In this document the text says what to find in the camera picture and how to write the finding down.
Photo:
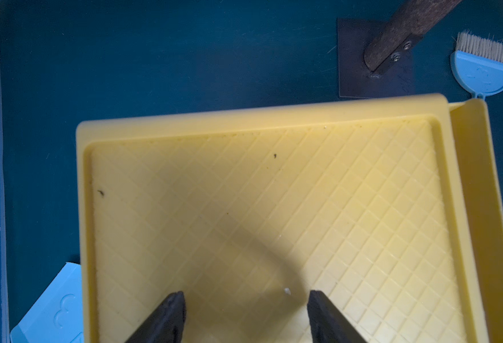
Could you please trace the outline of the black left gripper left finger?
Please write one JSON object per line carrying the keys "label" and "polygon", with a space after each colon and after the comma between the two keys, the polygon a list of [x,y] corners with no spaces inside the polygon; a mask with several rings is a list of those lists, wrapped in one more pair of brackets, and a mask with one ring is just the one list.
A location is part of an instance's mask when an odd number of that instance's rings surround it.
{"label": "black left gripper left finger", "polygon": [[186,321],[184,293],[173,292],[147,317],[126,343],[180,343]]}

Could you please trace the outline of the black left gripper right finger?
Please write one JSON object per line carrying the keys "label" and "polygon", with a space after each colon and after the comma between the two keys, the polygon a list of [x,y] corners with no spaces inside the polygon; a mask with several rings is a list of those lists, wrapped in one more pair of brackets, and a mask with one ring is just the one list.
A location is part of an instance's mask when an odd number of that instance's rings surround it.
{"label": "black left gripper right finger", "polygon": [[331,300],[318,290],[311,290],[307,313],[314,343],[366,343],[358,330],[344,317]]}

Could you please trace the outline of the yellow top drawer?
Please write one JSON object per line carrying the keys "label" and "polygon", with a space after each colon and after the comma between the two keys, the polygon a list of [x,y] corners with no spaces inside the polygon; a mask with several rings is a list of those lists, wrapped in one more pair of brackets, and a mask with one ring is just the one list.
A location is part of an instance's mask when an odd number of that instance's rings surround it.
{"label": "yellow top drawer", "polygon": [[490,342],[503,342],[503,202],[485,101],[451,104],[451,124]]}

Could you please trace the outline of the yellow plastic drawer cabinet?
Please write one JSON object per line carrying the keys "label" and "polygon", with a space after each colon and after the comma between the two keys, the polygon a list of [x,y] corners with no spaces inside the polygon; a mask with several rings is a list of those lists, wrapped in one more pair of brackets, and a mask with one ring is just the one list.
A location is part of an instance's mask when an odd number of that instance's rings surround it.
{"label": "yellow plastic drawer cabinet", "polygon": [[487,342],[440,94],[84,121],[87,342],[170,293],[185,342],[310,342],[311,290],[368,342]]}

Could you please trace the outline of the light blue dustpan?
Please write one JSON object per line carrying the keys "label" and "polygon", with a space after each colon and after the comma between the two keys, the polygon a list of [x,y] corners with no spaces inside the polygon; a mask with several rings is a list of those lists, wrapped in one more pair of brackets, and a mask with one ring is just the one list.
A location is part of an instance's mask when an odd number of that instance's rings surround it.
{"label": "light blue dustpan", "polygon": [[12,342],[83,342],[81,266],[67,262],[10,332]]}

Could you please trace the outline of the light blue hand brush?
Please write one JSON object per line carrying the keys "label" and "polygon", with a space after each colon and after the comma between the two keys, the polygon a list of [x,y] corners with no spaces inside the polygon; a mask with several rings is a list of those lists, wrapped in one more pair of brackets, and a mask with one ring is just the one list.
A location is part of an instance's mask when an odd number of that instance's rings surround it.
{"label": "light blue hand brush", "polygon": [[450,65],[455,80],[474,99],[485,99],[503,91],[501,41],[462,31],[457,35]]}

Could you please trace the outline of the pink blossom artificial tree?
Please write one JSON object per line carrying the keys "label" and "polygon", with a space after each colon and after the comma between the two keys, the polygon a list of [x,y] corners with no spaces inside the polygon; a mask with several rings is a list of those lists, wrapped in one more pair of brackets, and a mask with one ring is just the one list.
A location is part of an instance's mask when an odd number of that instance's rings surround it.
{"label": "pink blossom artificial tree", "polygon": [[424,36],[460,3],[461,0],[405,1],[365,49],[365,65],[377,72],[410,36]]}

